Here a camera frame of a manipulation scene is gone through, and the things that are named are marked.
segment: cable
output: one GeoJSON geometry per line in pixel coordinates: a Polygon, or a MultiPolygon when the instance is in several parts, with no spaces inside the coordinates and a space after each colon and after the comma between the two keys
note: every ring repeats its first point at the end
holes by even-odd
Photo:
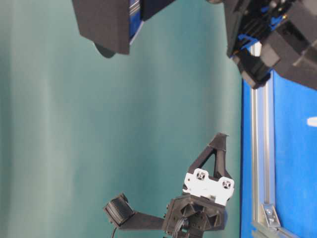
{"type": "Polygon", "coordinates": [[[172,238],[177,238],[178,237],[178,232],[184,228],[184,227],[188,227],[188,219],[185,217],[182,217],[181,219],[178,220],[178,222],[175,225],[175,229],[173,231],[173,235],[172,238]]]}
{"type": "Polygon", "coordinates": [[[115,227],[115,228],[113,229],[113,232],[112,232],[112,234],[111,234],[111,238],[114,238],[114,233],[115,233],[116,230],[117,230],[117,227],[115,227]]]}

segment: metal frame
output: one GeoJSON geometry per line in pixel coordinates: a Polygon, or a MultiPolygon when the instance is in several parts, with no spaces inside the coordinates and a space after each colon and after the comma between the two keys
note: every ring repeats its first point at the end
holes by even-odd
{"type": "MultiPolygon", "coordinates": [[[[261,44],[251,48],[255,56],[261,44]]],[[[264,87],[252,89],[252,220],[256,238],[298,238],[281,227],[275,210],[275,144],[273,75],[264,87]]]]}

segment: white mounting plate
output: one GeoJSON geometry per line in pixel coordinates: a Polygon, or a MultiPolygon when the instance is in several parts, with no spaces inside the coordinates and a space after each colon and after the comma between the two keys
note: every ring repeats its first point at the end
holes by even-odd
{"type": "Polygon", "coordinates": [[[221,177],[219,181],[214,181],[209,178],[208,171],[202,169],[195,169],[193,174],[187,173],[184,184],[187,187],[183,189],[184,193],[205,197],[223,206],[227,204],[234,191],[233,179],[221,177]]]}

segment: teal curtain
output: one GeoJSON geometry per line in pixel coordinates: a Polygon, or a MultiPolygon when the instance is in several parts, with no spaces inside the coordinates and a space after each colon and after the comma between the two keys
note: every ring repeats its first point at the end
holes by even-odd
{"type": "Polygon", "coordinates": [[[1,0],[0,43],[0,237],[109,237],[102,207],[120,192],[163,216],[217,132],[236,189],[226,230],[205,237],[239,236],[241,79],[221,5],[178,0],[109,60],[71,0],[1,0]]]}

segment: black cable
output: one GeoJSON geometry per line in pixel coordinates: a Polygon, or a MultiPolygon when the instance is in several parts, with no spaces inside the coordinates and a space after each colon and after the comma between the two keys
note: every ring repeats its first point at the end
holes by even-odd
{"type": "Polygon", "coordinates": [[[111,238],[114,238],[114,233],[115,233],[116,230],[117,230],[117,227],[115,227],[115,228],[113,229],[113,232],[112,232],[112,234],[111,234],[111,238]]]}

